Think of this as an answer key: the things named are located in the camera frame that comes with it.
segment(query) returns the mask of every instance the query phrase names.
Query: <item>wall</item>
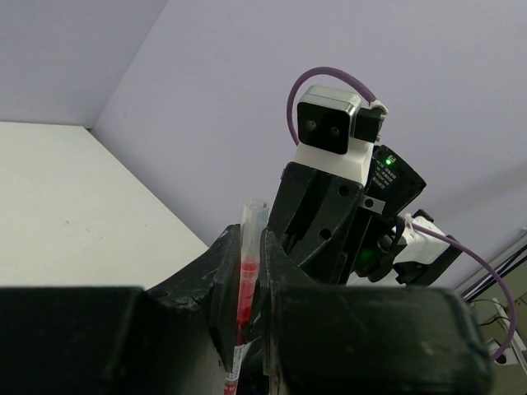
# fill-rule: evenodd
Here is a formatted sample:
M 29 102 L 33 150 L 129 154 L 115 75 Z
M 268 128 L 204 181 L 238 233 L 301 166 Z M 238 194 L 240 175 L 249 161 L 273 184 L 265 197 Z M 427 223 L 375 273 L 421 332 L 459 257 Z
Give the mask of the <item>wall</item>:
M 0 3 L 0 119 L 91 127 L 166 0 Z
M 211 243 L 242 197 L 273 200 L 292 83 L 340 67 L 389 106 L 382 142 L 428 182 L 412 209 L 490 253 L 527 221 L 526 16 L 523 0 L 170 0 L 94 134 Z

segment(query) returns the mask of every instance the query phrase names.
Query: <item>test tube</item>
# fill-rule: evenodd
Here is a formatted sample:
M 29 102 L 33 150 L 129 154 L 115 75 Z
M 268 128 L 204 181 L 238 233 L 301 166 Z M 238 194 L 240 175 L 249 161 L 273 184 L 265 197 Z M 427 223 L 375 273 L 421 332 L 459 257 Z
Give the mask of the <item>test tube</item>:
M 238 291 L 238 314 L 236 317 L 236 346 L 232 372 L 227 373 L 224 395 L 236 395 L 245 339 L 242 332 L 250 320 L 254 287 L 258 280 L 260 266 L 260 238 L 267 225 L 268 204 L 257 198 L 243 201 L 240 221 L 240 289 Z

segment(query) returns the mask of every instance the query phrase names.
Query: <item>purple cable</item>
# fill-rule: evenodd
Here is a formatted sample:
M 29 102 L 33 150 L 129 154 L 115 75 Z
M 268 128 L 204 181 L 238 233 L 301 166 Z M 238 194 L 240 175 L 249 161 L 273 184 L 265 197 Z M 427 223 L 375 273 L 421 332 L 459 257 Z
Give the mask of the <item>purple cable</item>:
M 512 298 L 511 292 L 509 291 L 509 288 L 507 287 L 506 283 L 503 282 L 500 275 L 492 268 L 491 265 L 489 265 L 483 258 L 481 258 L 479 255 L 477 255 L 474 251 L 471 249 L 468 249 L 464 245 L 458 243 L 457 241 L 453 239 L 449 239 L 448 237 L 444 235 L 440 235 L 432 230 L 429 230 L 427 228 L 423 228 L 422 226 L 416 225 L 412 223 L 412 228 L 417 230 L 418 232 L 424 233 L 425 235 L 429 235 L 431 237 L 435 237 L 436 239 L 439 239 L 441 241 L 444 241 L 445 243 L 448 243 L 452 245 L 453 247 L 456 247 L 458 250 L 463 251 L 470 257 L 472 257 L 477 263 L 479 263 L 481 266 L 483 266 L 489 273 L 491 273 L 491 276 L 494 277 L 497 284 L 501 287 L 501 290 L 503 291 L 503 295 L 505 295 L 505 298 L 507 300 L 507 304 L 509 305 L 509 309 L 511 310 L 511 323 L 509 325 L 509 331 L 507 332 L 507 336 L 505 338 L 505 341 L 501 344 L 500 348 L 494 352 L 491 356 L 491 360 L 494 361 L 497 358 L 499 358 L 505 350 L 509 347 L 511 344 L 512 338 L 514 336 L 514 332 L 516 330 L 516 308 L 514 304 L 514 299 Z
M 364 85 L 362 82 L 357 80 L 354 76 L 351 76 L 347 74 L 346 72 L 343 72 L 342 70 L 339 70 L 334 67 L 315 67 L 311 68 L 304 74 L 298 77 L 295 84 L 291 88 L 291 92 L 289 93 L 289 96 L 287 97 L 287 107 L 286 107 L 286 118 L 287 118 L 287 127 L 289 128 L 289 133 L 291 134 L 291 137 L 293 138 L 293 141 L 295 144 L 298 145 L 300 140 L 298 139 L 298 134 L 295 130 L 295 124 L 293 123 L 293 104 L 295 102 L 296 94 L 298 93 L 298 90 L 300 89 L 301 85 L 309 80 L 310 78 L 314 76 L 330 76 L 338 78 L 342 82 L 346 82 L 351 88 L 353 88 L 359 95 L 361 95 L 364 100 L 366 100 L 368 103 L 372 103 L 377 98 L 375 95 Z

